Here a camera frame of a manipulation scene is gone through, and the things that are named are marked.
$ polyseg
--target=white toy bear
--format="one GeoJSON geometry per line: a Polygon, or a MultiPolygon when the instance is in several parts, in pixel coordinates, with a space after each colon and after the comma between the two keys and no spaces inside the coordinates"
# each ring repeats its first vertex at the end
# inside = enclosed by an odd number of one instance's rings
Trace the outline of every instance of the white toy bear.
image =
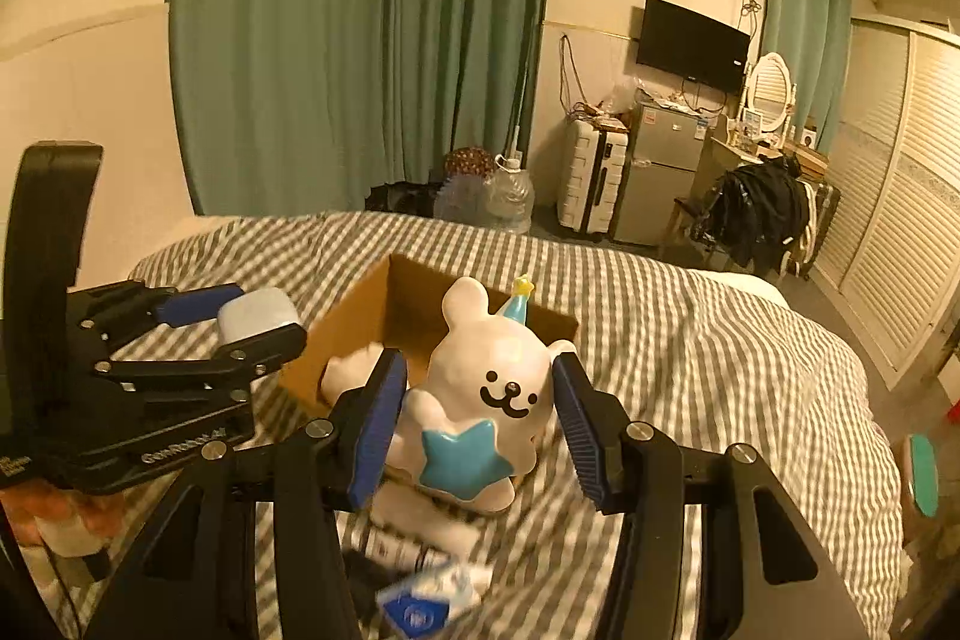
{"type": "Polygon", "coordinates": [[[533,439],[553,410],[553,360],[575,350],[566,339],[547,347],[526,327],[532,290],[517,278],[492,316],[484,287],[457,280],[443,297],[450,331],[403,400],[387,463],[468,509],[496,512],[514,499],[510,477],[536,465],[533,439]]]}

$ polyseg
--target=curtain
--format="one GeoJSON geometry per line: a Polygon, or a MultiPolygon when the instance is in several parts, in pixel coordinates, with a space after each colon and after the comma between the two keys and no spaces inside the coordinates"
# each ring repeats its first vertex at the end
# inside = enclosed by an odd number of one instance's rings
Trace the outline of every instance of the curtain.
{"type": "Polygon", "coordinates": [[[529,135],[544,0],[168,0],[202,214],[362,209],[464,145],[529,135]]]}
{"type": "Polygon", "coordinates": [[[760,51],[779,52],[797,85],[797,139],[817,126],[817,149],[829,152],[839,122],[850,46],[851,0],[767,0],[760,51]]]}

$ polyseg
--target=white suitcase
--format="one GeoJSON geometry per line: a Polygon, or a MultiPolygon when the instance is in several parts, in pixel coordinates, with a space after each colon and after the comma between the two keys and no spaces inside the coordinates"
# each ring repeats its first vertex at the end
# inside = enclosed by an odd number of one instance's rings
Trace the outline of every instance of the white suitcase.
{"type": "Polygon", "coordinates": [[[627,157],[627,130],[604,131],[587,121],[566,127],[557,220],[582,234],[605,234],[627,157]]]}

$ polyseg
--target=bear mouth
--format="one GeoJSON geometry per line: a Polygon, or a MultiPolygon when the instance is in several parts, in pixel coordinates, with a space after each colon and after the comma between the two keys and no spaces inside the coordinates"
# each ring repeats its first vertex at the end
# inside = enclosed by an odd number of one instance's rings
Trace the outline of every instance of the bear mouth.
{"type": "Polygon", "coordinates": [[[480,399],[483,400],[483,403],[488,408],[503,410],[506,415],[510,416],[510,418],[525,418],[527,413],[530,413],[529,408],[527,408],[527,410],[517,410],[517,408],[512,407],[510,404],[517,396],[520,396],[520,391],[517,391],[517,393],[510,393],[510,391],[504,389],[503,396],[497,399],[496,396],[493,396],[490,391],[487,391],[486,387],[480,389],[480,399]]]}

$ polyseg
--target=tissue packet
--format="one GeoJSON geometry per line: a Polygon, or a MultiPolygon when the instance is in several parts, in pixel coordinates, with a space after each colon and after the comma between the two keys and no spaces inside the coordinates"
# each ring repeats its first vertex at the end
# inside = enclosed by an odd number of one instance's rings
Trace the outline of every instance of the tissue packet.
{"type": "Polygon", "coordinates": [[[485,565],[452,561],[381,589],[376,603],[401,638],[416,640],[479,605],[492,574],[485,565]]]}

